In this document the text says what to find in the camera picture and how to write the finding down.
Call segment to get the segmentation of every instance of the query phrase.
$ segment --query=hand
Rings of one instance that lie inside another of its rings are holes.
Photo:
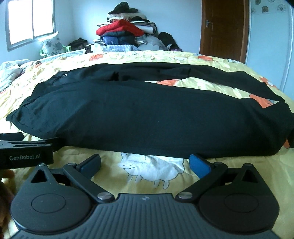
[[[14,195],[10,189],[1,182],[2,178],[13,178],[14,172],[12,170],[0,170],[0,227],[3,226],[4,220],[9,213],[10,204],[14,198]]]

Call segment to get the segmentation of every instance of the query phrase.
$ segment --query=yellow bedspread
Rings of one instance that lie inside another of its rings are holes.
[[[0,93],[0,132],[21,132],[13,124],[7,122],[5,117],[10,112],[17,109],[26,97],[31,95],[38,83],[48,80],[58,71],[69,71],[100,63],[121,64],[127,62],[174,62],[210,65],[227,72],[245,71],[255,77],[256,80],[267,83],[268,87],[273,92],[285,99],[291,111],[294,112],[294,101],[279,91],[264,77],[240,62],[216,57],[198,56],[188,52],[109,52],[103,55],[96,55],[95,57],[90,53],[76,57],[60,57],[51,62],[29,66],[25,74],[17,78],[7,90]],[[165,81],[161,82],[161,84],[213,90],[236,98],[251,97],[257,100],[260,106],[264,108],[273,103],[238,89],[216,85],[193,77]],[[38,140],[38,138],[25,134],[25,140],[35,141]],[[94,153],[98,153],[101,156],[102,167],[92,180],[115,196],[120,192],[172,193],[176,195],[199,179],[190,170],[188,159],[145,157],[76,147],[63,147],[58,152],[55,152],[54,164],[49,167],[62,167],[69,162],[79,163]],[[289,145],[285,143],[274,156],[231,157],[220,158],[217,159],[217,161],[222,161],[229,167],[241,167],[246,162],[254,164],[280,205],[280,214],[273,231],[282,239],[293,239],[294,149],[290,149]],[[22,182],[26,180],[32,169],[33,168],[15,169],[15,178],[6,181],[14,193],[19,190]],[[10,238],[16,232],[17,228],[13,220],[10,220],[4,233],[5,238]]]

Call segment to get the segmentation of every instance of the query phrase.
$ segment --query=window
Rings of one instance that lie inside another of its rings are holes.
[[[6,42],[8,51],[37,37],[52,34],[54,0],[8,0],[6,8]]]

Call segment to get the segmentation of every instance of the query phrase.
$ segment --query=white pillow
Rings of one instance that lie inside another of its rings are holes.
[[[44,54],[46,54],[48,57],[66,52],[62,43],[60,42],[60,38],[57,35],[58,32],[38,39]]]

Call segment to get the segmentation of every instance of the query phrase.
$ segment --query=door frame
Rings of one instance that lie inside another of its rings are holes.
[[[204,52],[204,31],[206,28],[206,2],[208,0],[202,0],[202,24],[201,24],[201,39],[200,39],[200,54]],[[242,39],[242,47],[241,47],[241,55],[239,61],[245,63],[246,55],[247,55],[247,47],[249,40],[249,4],[250,0],[243,0],[244,3],[244,28],[243,28],[243,39]]]

